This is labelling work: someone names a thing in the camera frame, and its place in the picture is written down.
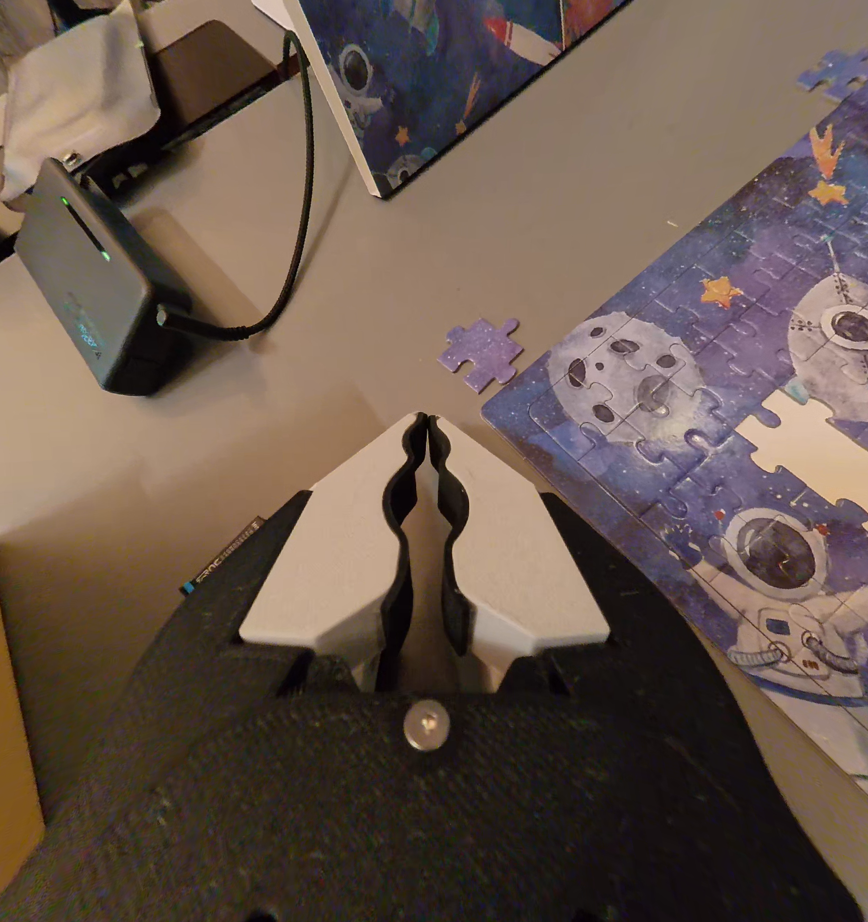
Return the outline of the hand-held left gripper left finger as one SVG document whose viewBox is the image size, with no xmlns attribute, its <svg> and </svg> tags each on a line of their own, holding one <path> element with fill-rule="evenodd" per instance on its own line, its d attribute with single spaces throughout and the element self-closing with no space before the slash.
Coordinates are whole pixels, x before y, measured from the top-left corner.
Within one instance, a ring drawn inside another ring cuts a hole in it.
<svg viewBox="0 0 868 922">
<path fill-rule="evenodd" d="M 414 591 L 403 524 L 417 503 L 428 416 L 410 413 L 317 481 L 253 605 L 244 642 L 336 655 L 398 655 Z"/>
</svg>

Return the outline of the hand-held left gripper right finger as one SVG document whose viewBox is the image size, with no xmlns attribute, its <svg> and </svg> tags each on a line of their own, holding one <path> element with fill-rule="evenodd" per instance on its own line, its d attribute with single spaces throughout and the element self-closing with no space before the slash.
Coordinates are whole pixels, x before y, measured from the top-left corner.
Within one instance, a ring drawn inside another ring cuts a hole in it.
<svg viewBox="0 0 868 922">
<path fill-rule="evenodd" d="M 610 626 L 532 482 L 450 421 L 428 419 L 438 508 L 450 524 L 441 612 L 464 681 L 605 643 Z"/>
</svg>

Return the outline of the space print jigsaw puzzle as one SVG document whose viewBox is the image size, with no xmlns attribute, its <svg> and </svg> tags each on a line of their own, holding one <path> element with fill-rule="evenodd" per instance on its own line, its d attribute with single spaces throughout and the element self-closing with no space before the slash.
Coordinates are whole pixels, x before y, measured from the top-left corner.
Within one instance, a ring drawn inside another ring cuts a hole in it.
<svg viewBox="0 0 868 922">
<path fill-rule="evenodd" d="M 482 416 L 868 795 L 868 81 Z"/>
</svg>

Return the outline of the purple jigsaw puzzle piece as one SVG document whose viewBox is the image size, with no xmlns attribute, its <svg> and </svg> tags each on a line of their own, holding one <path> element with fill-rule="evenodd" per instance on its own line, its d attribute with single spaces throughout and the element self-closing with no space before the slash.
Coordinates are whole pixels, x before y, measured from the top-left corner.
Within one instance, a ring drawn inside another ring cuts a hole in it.
<svg viewBox="0 0 868 922">
<path fill-rule="evenodd" d="M 493 383 L 506 386 L 517 374 L 513 363 L 523 351 L 512 337 L 519 326 L 516 318 L 499 327 L 479 318 L 469 328 L 455 327 L 446 335 L 448 348 L 438 362 L 452 374 L 470 363 L 472 369 L 464 374 L 463 381 L 477 395 Z"/>
</svg>

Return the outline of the dark grey charger box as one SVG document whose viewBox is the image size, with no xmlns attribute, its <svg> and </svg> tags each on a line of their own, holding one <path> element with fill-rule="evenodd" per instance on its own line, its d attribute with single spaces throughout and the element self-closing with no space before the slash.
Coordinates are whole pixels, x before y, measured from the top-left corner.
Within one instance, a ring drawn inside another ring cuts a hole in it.
<svg viewBox="0 0 868 922">
<path fill-rule="evenodd" d="M 46 158 L 32 187 L 14 250 L 100 387 L 149 397 L 191 352 L 161 327 L 161 306 L 188 315 L 186 285 L 93 183 Z"/>
</svg>

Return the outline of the space print puzzle box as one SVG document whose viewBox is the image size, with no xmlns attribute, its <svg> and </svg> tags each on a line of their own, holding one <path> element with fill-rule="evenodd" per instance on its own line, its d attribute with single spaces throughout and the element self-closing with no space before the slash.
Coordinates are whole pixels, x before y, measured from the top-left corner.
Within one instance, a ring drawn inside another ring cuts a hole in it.
<svg viewBox="0 0 868 922">
<path fill-rule="evenodd" d="M 253 1 L 299 38 L 369 192 L 387 199 L 621 1 Z"/>
</svg>

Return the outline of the white cloth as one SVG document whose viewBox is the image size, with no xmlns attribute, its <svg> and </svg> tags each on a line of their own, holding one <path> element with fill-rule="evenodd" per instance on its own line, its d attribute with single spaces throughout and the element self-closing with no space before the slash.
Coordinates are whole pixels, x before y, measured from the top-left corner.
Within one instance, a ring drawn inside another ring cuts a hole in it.
<svg viewBox="0 0 868 922">
<path fill-rule="evenodd" d="M 17 210 L 46 159 L 73 170 L 148 133 L 160 116 L 133 2 L 124 1 L 13 65 L 0 200 Z"/>
</svg>

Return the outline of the blue jigsaw puzzle piece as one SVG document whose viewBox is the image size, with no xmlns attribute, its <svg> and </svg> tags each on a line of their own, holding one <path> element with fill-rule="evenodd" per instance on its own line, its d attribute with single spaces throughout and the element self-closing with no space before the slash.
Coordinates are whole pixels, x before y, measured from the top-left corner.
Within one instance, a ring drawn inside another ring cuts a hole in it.
<svg viewBox="0 0 868 922">
<path fill-rule="evenodd" d="M 855 52 L 831 50 L 820 62 L 797 77 L 796 86 L 812 92 L 822 88 L 824 96 L 842 103 L 868 82 L 868 48 Z"/>
</svg>

